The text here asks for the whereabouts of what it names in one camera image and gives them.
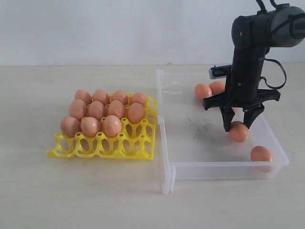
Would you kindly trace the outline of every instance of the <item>white table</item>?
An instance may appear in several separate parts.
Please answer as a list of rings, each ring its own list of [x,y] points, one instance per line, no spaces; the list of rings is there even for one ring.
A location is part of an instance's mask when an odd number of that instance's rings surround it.
[[[290,165],[269,180],[178,180],[160,189],[156,159],[50,159],[75,91],[98,88],[155,96],[155,70],[203,66],[1,67],[0,228],[305,228],[305,63],[284,65],[287,85],[264,115]],[[263,75],[282,82],[274,64]]]

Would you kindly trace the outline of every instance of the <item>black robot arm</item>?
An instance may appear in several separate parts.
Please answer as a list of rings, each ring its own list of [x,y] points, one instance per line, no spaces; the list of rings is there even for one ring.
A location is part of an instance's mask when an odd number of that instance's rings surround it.
[[[244,124],[250,128],[253,121],[264,111],[263,102],[279,101],[277,89],[258,89],[265,56],[272,47],[293,47],[305,38],[305,13],[289,4],[276,5],[267,12],[261,0],[256,15],[240,16],[232,26],[234,56],[232,65],[210,69],[211,79],[226,77],[225,92],[203,100],[205,110],[219,107],[223,116],[224,129],[229,131],[235,115],[233,107],[244,111]]]

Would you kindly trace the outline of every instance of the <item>brown egg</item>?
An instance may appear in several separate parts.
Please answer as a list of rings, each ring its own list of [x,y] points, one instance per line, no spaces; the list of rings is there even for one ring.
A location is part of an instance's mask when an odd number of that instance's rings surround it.
[[[119,100],[114,100],[109,104],[108,115],[117,116],[120,120],[125,117],[125,106]]]
[[[145,118],[145,108],[140,103],[130,105],[127,117],[132,123],[139,123]]]
[[[197,84],[195,87],[195,95],[198,99],[205,99],[212,96],[212,90],[210,89],[209,85],[200,83]]]
[[[81,123],[76,118],[65,117],[61,121],[61,131],[68,137],[74,137],[77,132],[81,131]]]
[[[81,99],[75,99],[70,104],[69,115],[79,121],[87,115],[87,104]]]
[[[147,103],[146,95],[144,95],[141,92],[137,92],[137,93],[133,94],[132,97],[130,98],[130,105],[134,104],[134,103],[140,103],[143,106],[146,106],[146,103]]]
[[[229,135],[231,138],[238,142],[242,143],[248,139],[249,136],[249,129],[248,127],[239,121],[234,121],[231,124],[231,129],[229,131]]]
[[[272,152],[264,146],[256,146],[251,150],[251,161],[273,161]],[[272,166],[259,166],[258,170],[263,173],[270,173]]]
[[[100,121],[106,116],[106,108],[100,101],[93,101],[88,109],[88,115]]]
[[[116,137],[122,132],[122,123],[117,116],[110,115],[105,118],[102,129],[106,136]]]
[[[212,94],[220,94],[224,92],[225,83],[223,81],[215,81],[209,85],[210,89],[212,90]]]
[[[126,105],[126,104],[128,104],[128,95],[123,90],[117,90],[112,95],[112,101],[114,101],[114,100],[120,100],[123,105]]]
[[[90,103],[92,103],[92,98],[91,95],[89,94],[89,92],[87,92],[84,89],[79,89],[74,96],[75,99],[81,99],[83,100],[87,105],[89,105]]]
[[[101,131],[101,123],[93,117],[86,117],[81,120],[81,131],[88,137],[95,137]]]
[[[109,95],[106,91],[99,89],[97,90],[93,96],[92,96],[92,100],[93,101],[99,101],[102,104],[104,104],[104,106],[106,106],[107,104],[110,103],[110,98]]]

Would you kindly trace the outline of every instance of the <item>plastic box wall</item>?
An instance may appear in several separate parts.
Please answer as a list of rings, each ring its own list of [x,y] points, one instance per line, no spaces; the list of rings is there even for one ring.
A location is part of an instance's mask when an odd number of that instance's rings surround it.
[[[262,114],[245,143],[228,136],[219,108],[205,111],[194,96],[198,83],[211,82],[208,73],[157,71],[164,194],[173,192],[176,179],[272,178],[289,163]],[[242,121],[242,110],[234,111],[234,120]],[[273,152],[272,162],[251,162],[250,152],[258,145]]]

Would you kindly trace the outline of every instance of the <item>egg carton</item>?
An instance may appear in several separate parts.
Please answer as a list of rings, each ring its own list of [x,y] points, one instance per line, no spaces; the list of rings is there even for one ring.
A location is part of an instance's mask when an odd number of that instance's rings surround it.
[[[126,113],[132,95],[128,94]],[[122,132],[113,138],[106,136],[103,132],[98,132],[95,137],[87,137],[83,132],[76,133],[75,137],[67,137],[62,132],[58,132],[54,137],[56,145],[48,151],[47,156],[49,158],[100,156],[111,159],[153,160],[157,107],[158,101],[148,97],[147,105],[144,107],[145,118],[137,124],[131,123],[126,117],[122,118]]]

